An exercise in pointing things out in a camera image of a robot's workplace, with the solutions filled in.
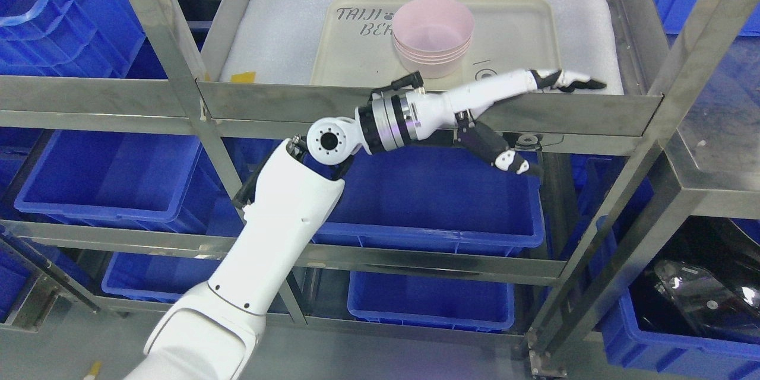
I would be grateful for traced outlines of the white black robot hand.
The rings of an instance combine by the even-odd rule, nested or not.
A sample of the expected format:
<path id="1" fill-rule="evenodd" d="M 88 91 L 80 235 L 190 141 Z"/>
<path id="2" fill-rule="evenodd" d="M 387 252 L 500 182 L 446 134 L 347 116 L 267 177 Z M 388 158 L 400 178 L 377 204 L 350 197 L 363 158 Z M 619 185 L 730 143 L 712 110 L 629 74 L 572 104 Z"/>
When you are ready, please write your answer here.
<path id="1" fill-rule="evenodd" d="M 497 102 L 540 90 L 602 90 L 606 83 L 562 69 L 518 69 L 460 85 L 440 94 L 408 91 L 402 114 L 411 140 L 426 140 L 442 126 L 458 129 L 460 144 L 490 166 L 516 175 L 539 175 L 541 169 L 518 154 L 478 118 Z"/>

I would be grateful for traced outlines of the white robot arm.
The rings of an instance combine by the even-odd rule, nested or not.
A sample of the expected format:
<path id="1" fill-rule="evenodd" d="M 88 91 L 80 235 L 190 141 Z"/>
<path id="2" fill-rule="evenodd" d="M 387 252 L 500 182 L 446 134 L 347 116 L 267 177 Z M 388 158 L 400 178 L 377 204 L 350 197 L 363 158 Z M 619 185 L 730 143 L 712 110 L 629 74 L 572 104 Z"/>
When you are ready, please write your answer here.
<path id="1" fill-rule="evenodd" d="M 280 142 L 235 196 L 245 225 L 211 277 L 161 318 L 128 379 L 237 379 L 299 255 L 336 207 L 358 120 L 324 118 Z"/>

